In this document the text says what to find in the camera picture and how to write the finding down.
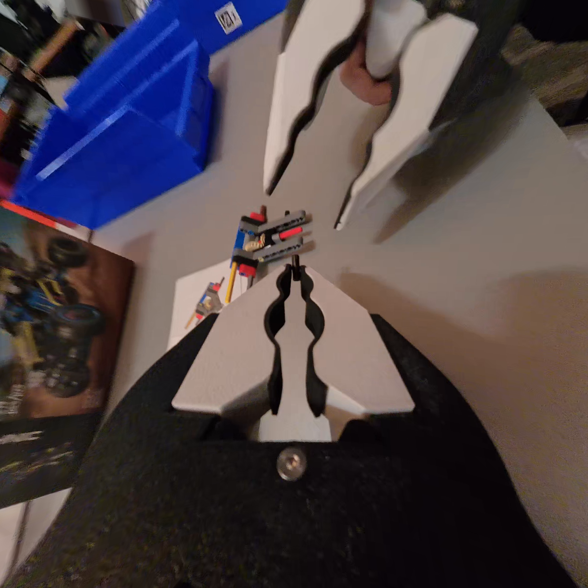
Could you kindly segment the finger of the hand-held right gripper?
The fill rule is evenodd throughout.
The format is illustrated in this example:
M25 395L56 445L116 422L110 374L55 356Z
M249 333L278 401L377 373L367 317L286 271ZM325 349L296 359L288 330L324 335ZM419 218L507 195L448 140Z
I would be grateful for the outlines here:
M366 13L365 1L288 1L263 161L267 195L288 167L298 135L315 117L322 86L359 39Z
M371 138L335 224L341 231L377 197L429 139L430 126L476 36L477 26L445 13L413 32L399 59L398 97Z

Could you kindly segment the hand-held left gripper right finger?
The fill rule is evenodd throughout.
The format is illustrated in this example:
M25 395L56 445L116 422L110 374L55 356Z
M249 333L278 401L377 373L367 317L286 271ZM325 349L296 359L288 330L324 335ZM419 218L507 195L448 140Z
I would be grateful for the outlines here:
M300 269L307 350L306 398L315 417L331 426L410 413L407 386L370 313L306 266Z

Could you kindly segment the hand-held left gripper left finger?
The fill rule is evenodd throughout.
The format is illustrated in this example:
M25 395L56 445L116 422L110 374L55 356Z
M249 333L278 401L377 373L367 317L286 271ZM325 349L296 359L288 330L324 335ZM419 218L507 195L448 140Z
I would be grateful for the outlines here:
M277 415L282 399L281 350L275 340L285 324L292 267L281 266L224 309L181 383L177 411L226 419Z

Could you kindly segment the small lego assembly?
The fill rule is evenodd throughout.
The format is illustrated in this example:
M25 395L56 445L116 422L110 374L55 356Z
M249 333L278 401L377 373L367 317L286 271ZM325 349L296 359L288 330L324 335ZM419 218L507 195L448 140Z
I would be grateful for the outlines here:
M238 276L245 277L252 285L261 266L297 254L304 244L305 224L304 210L286 211L282 217L269 220L267 209L262 206L259 212L242 216L231 253L224 303L231 303Z

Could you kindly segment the toy car set box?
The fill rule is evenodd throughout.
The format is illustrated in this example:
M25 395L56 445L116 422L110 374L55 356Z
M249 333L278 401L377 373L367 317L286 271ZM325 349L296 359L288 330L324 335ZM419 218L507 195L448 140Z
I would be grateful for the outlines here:
M71 486L104 413L134 264L1 208L1 509Z

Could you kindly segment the person's right hand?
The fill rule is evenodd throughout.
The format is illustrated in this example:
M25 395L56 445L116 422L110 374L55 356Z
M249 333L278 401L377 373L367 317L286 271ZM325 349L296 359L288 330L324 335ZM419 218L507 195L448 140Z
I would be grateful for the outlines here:
M374 107L389 104L392 87L387 81L371 76L366 66L366 41L361 36L347 60L340 67L340 79L357 99Z

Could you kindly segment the blue plastic bin with tag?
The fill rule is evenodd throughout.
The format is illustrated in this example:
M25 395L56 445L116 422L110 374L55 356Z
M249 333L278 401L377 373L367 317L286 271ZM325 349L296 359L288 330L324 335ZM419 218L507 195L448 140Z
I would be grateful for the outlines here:
M284 11L286 1L164 1L212 55Z

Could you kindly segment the open instruction booklet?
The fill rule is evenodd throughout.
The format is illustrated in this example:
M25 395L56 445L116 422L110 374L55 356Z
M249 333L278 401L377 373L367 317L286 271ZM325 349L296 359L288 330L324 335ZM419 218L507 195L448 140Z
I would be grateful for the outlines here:
M207 316L223 310L230 277L230 261L222 261L176 281L166 350L177 345Z

